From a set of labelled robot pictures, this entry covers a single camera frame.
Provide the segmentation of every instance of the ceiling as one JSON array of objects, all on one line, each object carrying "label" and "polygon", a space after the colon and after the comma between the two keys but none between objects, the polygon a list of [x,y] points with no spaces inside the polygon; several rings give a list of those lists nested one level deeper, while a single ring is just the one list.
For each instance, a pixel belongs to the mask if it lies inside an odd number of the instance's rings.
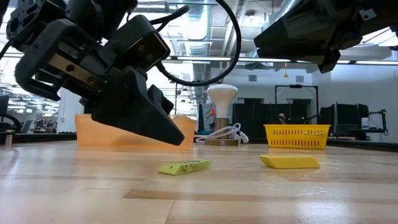
[{"label": "ceiling", "polygon": [[[236,13],[236,17],[240,22],[242,33],[242,50],[243,57],[250,57],[255,51],[253,39],[261,33],[262,26],[267,17],[273,13],[278,12],[284,4],[290,0],[268,0],[268,1],[250,1],[250,0],[227,0],[230,8]],[[17,0],[12,0],[11,6],[15,6]],[[148,19],[156,19],[166,16],[174,12],[177,8],[188,4],[191,11],[170,22],[160,34],[171,49],[171,55],[191,55],[191,56],[231,56],[234,54],[234,46],[236,39],[233,29],[229,22],[229,17],[217,3],[214,1],[198,1],[198,0],[169,0],[164,1],[139,1],[137,9],[132,13],[131,17],[137,14],[143,14]],[[4,23],[0,28],[0,48],[7,42],[6,38],[6,22],[9,13],[13,10],[9,8],[4,18]],[[198,17],[192,11],[202,12]],[[388,47],[378,47],[377,43],[372,42],[373,36],[366,38],[365,47],[356,47],[342,52],[342,59],[348,60],[383,60],[391,56],[391,51]],[[16,49],[9,49],[8,56],[0,61],[0,85],[3,88],[8,88],[7,85],[16,85],[14,78],[14,68],[19,61]],[[174,75],[185,80],[203,80],[211,77],[211,74],[220,72],[220,63],[192,63],[192,62],[178,62],[166,63],[166,68]],[[302,69],[302,71],[312,72],[316,69],[313,65],[289,65],[291,69]],[[284,69],[284,64],[275,63],[268,65],[267,74],[270,76],[282,78],[279,75],[279,70]],[[235,72],[228,76],[228,83],[236,83],[242,85],[250,85],[247,79],[241,76],[245,73],[245,69],[239,69],[241,72]],[[177,110],[172,113],[187,114],[189,116],[196,116],[197,104],[203,103],[207,100],[205,94],[206,88],[186,88],[177,86],[177,95],[175,91],[175,84],[170,83],[157,70],[150,70],[148,73],[147,86],[154,84],[164,91],[165,96],[175,102],[177,99]]]}]

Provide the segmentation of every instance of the wooden table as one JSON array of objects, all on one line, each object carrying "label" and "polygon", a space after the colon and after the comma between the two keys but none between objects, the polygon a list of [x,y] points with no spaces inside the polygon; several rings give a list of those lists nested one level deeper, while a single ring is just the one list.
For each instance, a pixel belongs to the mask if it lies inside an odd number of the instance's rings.
[{"label": "wooden table", "polygon": [[[265,168],[260,154],[311,154],[321,169]],[[158,174],[211,159],[209,170]],[[0,223],[398,223],[398,154],[266,145],[193,151],[100,149],[76,142],[0,149]]]}]

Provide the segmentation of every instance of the yellow block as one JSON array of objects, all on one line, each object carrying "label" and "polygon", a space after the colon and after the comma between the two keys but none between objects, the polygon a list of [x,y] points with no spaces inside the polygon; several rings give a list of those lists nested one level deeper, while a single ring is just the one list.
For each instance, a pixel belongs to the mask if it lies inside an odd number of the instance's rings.
[{"label": "yellow block", "polygon": [[317,158],[303,155],[262,155],[261,161],[275,169],[319,168]]},{"label": "yellow block", "polygon": [[187,174],[199,170],[208,169],[211,161],[204,159],[192,159],[187,161],[172,162],[169,164],[163,164],[159,172],[169,175],[181,175]]}]

